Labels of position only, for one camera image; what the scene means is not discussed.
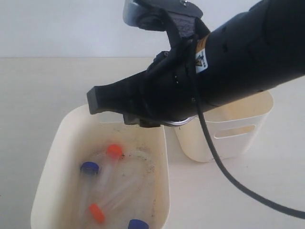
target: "white table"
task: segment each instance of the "white table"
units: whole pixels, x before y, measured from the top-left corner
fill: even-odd
[[[0,59],[0,228],[29,229],[37,184],[62,118],[94,85],[145,69],[144,59]],[[271,91],[274,110],[251,149],[224,163],[243,184],[305,210],[305,78]],[[305,228],[233,187],[215,163],[181,151],[166,128],[171,186],[167,229]]]

